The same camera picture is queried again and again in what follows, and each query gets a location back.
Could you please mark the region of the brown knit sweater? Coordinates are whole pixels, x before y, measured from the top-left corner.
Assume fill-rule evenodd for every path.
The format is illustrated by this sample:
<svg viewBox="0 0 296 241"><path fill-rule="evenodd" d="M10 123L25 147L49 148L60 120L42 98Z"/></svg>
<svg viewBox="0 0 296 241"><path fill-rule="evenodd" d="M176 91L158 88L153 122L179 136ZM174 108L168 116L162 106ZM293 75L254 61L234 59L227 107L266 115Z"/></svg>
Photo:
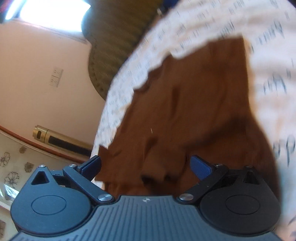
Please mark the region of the brown knit sweater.
<svg viewBox="0 0 296 241"><path fill-rule="evenodd" d="M198 182L193 155L231 169L254 166L280 195L273 153L249 106L242 37L168 56L150 72L112 143L99 148L96 179L113 196L178 196Z"/></svg>

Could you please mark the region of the gold tower air conditioner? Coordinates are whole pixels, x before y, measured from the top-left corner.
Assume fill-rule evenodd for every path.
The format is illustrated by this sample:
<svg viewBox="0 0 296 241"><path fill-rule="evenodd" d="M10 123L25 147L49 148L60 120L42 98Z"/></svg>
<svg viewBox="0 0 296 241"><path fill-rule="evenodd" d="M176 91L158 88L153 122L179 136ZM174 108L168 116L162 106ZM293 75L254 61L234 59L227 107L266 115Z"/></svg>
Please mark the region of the gold tower air conditioner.
<svg viewBox="0 0 296 241"><path fill-rule="evenodd" d="M43 126L37 125L34 127L33 137L35 140L43 144L61 149L63 151L71 152L80 156L91 156L92 145L55 132Z"/></svg>

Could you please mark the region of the olive green padded headboard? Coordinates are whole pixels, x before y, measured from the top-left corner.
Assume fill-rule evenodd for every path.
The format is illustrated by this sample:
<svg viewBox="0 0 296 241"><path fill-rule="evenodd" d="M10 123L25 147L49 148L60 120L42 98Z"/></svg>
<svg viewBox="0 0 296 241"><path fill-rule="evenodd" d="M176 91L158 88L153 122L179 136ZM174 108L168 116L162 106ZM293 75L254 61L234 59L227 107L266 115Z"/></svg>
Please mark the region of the olive green padded headboard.
<svg viewBox="0 0 296 241"><path fill-rule="evenodd" d="M157 14L162 1L88 1L90 9L82 21L83 36L90 42L90 80L107 98L112 79L133 52Z"/></svg>

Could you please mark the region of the bright window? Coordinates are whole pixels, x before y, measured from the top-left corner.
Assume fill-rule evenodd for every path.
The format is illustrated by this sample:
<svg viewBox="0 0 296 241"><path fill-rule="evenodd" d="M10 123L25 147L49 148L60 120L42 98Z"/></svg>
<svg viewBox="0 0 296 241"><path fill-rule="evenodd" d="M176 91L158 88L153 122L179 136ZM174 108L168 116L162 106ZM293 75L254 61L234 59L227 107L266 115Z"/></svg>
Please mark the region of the bright window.
<svg viewBox="0 0 296 241"><path fill-rule="evenodd" d="M1 23L18 19L38 27L79 33L90 8L86 1L1 1Z"/></svg>

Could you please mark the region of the white script-print bedspread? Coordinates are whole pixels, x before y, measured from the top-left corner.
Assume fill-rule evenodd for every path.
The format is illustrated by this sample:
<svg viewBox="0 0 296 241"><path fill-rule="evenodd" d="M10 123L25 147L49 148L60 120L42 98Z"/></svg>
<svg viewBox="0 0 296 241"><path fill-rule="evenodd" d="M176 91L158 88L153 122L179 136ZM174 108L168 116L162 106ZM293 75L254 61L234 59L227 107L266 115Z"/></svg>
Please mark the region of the white script-print bedspread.
<svg viewBox="0 0 296 241"><path fill-rule="evenodd" d="M281 185L276 233L295 240L295 8L288 1L180 1L144 37L111 84L92 154L109 146L134 89L168 55L241 35L249 48L250 104L273 149Z"/></svg>

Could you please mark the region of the white wall socket plate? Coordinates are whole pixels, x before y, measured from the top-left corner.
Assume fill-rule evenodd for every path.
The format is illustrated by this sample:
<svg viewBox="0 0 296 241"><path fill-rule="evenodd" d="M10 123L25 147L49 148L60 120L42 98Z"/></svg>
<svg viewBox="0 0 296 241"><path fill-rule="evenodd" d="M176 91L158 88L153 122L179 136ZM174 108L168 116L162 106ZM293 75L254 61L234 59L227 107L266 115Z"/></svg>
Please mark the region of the white wall socket plate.
<svg viewBox="0 0 296 241"><path fill-rule="evenodd" d="M58 87L62 74L63 74L62 68L54 67L50 77L50 85L53 87Z"/></svg>

